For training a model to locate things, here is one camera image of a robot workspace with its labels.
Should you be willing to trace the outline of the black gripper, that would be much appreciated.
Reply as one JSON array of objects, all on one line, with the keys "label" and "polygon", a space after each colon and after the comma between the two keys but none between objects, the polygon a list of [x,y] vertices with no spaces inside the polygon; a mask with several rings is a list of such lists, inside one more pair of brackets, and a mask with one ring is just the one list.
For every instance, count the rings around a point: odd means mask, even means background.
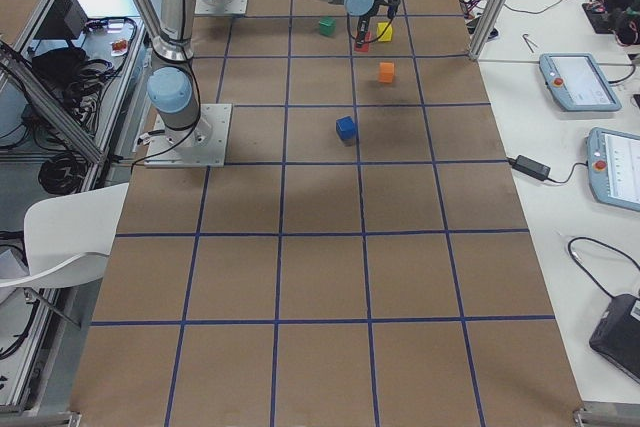
[{"label": "black gripper", "polygon": [[367,12],[367,15],[363,15],[358,18],[355,42],[370,43],[371,35],[369,31],[369,25],[371,17],[377,16],[380,9],[382,7],[386,7],[386,17],[389,20],[393,20],[396,17],[399,6],[400,0],[374,0],[373,6]]}]

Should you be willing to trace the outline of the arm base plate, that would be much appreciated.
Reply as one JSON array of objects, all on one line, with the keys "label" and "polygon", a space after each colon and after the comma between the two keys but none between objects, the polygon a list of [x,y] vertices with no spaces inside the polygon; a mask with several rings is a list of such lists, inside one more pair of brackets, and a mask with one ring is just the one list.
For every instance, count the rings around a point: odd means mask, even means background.
[{"label": "arm base plate", "polygon": [[196,16],[244,16],[248,0],[196,0]]},{"label": "arm base plate", "polygon": [[154,129],[163,133],[151,138],[143,164],[158,168],[223,167],[231,116],[231,104],[202,104],[195,129],[178,132],[166,130],[157,114]]}]

